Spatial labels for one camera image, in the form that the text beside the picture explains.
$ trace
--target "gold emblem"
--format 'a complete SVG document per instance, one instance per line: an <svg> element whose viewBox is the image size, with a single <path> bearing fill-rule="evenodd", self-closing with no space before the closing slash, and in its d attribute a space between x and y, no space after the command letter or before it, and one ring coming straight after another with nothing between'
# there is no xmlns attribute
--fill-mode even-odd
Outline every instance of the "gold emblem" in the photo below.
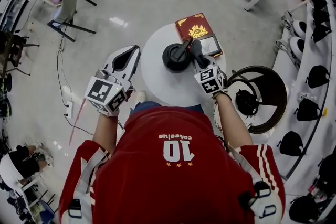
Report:
<svg viewBox="0 0 336 224"><path fill-rule="evenodd" d="M194 25L191 30L189 29L189 36L192 36L193 38L202 37L206 34L208 34L208 31L202 25Z"/></svg>
<svg viewBox="0 0 336 224"><path fill-rule="evenodd" d="M194 15L194 17L202 17L204 19L204 16L202 13Z"/></svg>
<svg viewBox="0 0 336 224"><path fill-rule="evenodd" d="M179 24L179 26L182 26L182 23L185 22L187 20L187 18L184 18L182 20L177 21L177 23Z"/></svg>

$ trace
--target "black handle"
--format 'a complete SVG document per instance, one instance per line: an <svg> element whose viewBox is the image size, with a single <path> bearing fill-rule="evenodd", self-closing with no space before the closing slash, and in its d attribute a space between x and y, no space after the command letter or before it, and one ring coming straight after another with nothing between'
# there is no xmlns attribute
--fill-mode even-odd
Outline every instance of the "black handle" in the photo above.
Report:
<svg viewBox="0 0 336 224"><path fill-rule="evenodd" d="M179 58L182 56L185 49L193 42L193 38L190 37L186 41L183 42L183 44L179 47L179 49L172 55L172 58L174 58L176 61L179 60Z"/></svg>
<svg viewBox="0 0 336 224"><path fill-rule="evenodd" d="M190 52L198 62L200 68L205 69L210 65L210 60L206 59L202 53L202 44L198 39L194 40L192 43Z"/></svg>

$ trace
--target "white round table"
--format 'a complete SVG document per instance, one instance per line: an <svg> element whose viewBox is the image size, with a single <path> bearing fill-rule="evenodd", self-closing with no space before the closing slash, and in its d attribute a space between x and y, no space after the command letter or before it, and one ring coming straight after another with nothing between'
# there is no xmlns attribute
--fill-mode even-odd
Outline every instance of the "white round table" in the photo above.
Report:
<svg viewBox="0 0 336 224"><path fill-rule="evenodd" d="M209 99L194 75L191 63L182 73L171 73L163 64L162 53L173 43L182 43L175 24L157 30L147 41L141 53L141 73L149 90L161 101L173 106L194 106ZM216 57L223 72L226 71L225 55Z"/></svg>

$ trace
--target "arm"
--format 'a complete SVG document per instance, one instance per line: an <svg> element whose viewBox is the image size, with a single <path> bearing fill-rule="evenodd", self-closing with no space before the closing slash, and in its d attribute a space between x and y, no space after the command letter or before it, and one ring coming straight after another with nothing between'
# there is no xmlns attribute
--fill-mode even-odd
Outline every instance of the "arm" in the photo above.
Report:
<svg viewBox="0 0 336 224"><path fill-rule="evenodd" d="M233 148L253 145L251 136L238 115L231 99L225 94L216 97L224 140Z"/></svg>
<svg viewBox="0 0 336 224"><path fill-rule="evenodd" d="M110 154L113 154L117 142L117 126L117 117L99 115L93 141L105 148Z"/></svg>

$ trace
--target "power strip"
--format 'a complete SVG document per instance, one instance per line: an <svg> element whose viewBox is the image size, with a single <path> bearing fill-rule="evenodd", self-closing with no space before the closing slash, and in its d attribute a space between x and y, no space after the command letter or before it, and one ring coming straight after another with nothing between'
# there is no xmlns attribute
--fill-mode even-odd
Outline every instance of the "power strip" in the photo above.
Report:
<svg viewBox="0 0 336 224"><path fill-rule="evenodd" d="M70 119L70 118L72 118L72 106L74 105L74 103L73 102L71 102L71 101L68 101L67 102L67 112L66 112L66 117L68 118L68 119Z"/></svg>

